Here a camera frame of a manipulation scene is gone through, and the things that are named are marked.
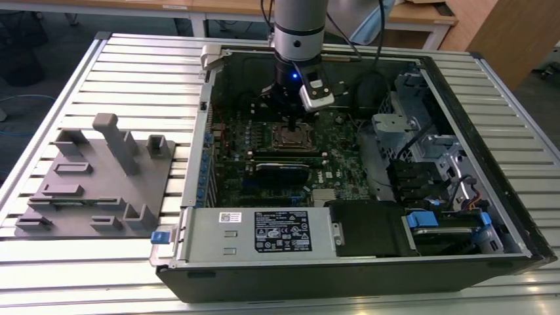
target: robotic arm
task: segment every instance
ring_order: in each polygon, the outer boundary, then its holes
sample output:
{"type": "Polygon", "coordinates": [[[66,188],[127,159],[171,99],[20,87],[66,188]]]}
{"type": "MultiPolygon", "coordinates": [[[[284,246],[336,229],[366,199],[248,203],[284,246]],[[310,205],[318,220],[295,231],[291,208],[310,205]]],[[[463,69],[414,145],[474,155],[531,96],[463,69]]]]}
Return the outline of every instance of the robotic arm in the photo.
{"type": "MultiPolygon", "coordinates": [[[[386,9],[391,10],[395,0],[384,1],[386,9]]],[[[352,18],[344,19],[343,29],[355,30],[354,38],[366,36],[374,40],[379,32],[376,0],[331,0],[331,4],[328,0],[275,1],[275,82],[264,89],[263,98],[286,113],[292,123],[306,112],[315,112],[335,103],[320,56],[328,7],[336,10],[338,16],[354,16],[358,11],[371,12],[363,14],[363,21],[358,23],[352,18]]]]}

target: metal bracket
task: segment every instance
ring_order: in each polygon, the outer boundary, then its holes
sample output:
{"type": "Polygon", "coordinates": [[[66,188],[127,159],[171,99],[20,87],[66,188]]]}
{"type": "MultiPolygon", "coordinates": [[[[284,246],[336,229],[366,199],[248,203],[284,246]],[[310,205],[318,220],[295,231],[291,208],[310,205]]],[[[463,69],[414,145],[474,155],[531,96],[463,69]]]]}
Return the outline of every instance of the metal bracket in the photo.
{"type": "Polygon", "coordinates": [[[208,71],[220,65],[222,57],[222,45],[204,45],[203,53],[200,54],[200,65],[203,66],[204,71],[208,71]]]}

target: wooden desk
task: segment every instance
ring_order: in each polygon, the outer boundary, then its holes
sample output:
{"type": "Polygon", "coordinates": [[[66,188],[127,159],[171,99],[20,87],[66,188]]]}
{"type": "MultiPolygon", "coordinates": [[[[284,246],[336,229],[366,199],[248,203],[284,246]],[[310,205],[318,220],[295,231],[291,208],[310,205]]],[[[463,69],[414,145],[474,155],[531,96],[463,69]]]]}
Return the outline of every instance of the wooden desk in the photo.
{"type": "MultiPolygon", "coordinates": [[[[207,37],[208,20],[263,22],[259,0],[0,0],[0,9],[188,18],[195,37],[207,37]]],[[[436,50],[456,23],[458,18],[442,16],[432,5],[403,3],[391,12],[387,28],[430,32],[424,49],[436,50]]]]}

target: desk leg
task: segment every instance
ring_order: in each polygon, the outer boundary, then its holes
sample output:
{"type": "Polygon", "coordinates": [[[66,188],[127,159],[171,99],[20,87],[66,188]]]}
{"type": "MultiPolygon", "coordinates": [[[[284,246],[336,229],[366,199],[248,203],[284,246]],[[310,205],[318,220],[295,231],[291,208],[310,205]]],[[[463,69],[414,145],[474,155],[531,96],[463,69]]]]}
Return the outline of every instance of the desk leg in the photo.
{"type": "Polygon", "coordinates": [[[430,33],[427,42],[424,43],[423,49],[427,49],[430,51],[436,51],[439,49],[439,46],[442,45],[442,42],[444,41],[447,31],[450,31],[451,26],[450,25],[436,25],[434,31],[430,33]]]}
{"type": "Polygon", "coordinates": [[[204,14],[191,13],[192,34],[195,37],[208,37],[208,21],[204,14]]]}

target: gray floor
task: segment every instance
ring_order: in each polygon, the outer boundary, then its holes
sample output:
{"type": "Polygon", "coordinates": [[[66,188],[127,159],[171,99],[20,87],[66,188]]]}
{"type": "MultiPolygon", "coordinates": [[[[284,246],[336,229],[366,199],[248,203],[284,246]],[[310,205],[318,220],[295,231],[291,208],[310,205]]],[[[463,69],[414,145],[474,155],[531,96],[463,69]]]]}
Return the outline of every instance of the gray floor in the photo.
{"type": "MultiPolygon", "coordinates": [[[[4,95],[43,94],[56,97],[80,62],[98,31],[119,33],[140,33],[155,35],[176,35],[172,19],[142,18],[123,16],[94,16],[82,14],[78,17],[79,26],[68,25],[63,14],[44,14],[43,26],[50,36],[50,43],[35,49],[44,67],[46,79],[26,88],[14,88],[0,79],[0,99],[4,95]]],[[[264,23],[239,22],[228,26],[230,31],[220,31],[220,26],[210,23],[210,34],[214,37],[264,39],[267,29],[264,23]]],[[[342,39],[328,37],[331,43],[343,43],[342,39]]],[[[560,145],[560,124],[556,118],[560,114],[560,75],[550,81],[542,81],[536,74],[528,76],[516,91],[522,104],[526,106],[552,141],[560,145]]],[[[10,118],[0,122],[0,131],[11,133],[34,133],[50,109],[47,99],[12,99],[0,102],[0,108],[10,118]]],[[[14,164],[30,141],[28,136],[0,135],[0,183],[7,177],[14,164]]]]}

